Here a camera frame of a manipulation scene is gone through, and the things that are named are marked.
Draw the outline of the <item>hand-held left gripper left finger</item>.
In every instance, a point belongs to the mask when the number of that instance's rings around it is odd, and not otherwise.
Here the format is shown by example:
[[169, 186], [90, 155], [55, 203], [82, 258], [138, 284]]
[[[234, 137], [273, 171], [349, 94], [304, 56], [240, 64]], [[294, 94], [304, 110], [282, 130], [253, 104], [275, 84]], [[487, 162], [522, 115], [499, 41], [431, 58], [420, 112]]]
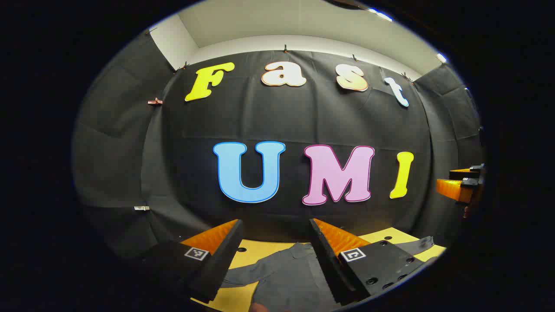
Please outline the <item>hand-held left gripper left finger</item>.
[[168, 240], [130, 260], [133, 272], [177, 296], [208, 303], [216, 297], [242, 242], [234, 219], [183, 241]]

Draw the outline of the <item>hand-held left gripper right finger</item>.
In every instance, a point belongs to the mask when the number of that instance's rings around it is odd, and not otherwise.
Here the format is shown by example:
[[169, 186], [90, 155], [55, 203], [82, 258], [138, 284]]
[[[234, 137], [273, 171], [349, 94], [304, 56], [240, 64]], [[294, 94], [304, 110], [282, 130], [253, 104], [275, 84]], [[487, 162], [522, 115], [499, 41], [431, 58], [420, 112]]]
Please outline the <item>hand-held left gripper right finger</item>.
[[428, 250], [427, 238], [370, 243], [315, 218], [309, 220], [309, 237], [331, 294], [342, 306], [388, 292], [424, 266], [416, 255]]

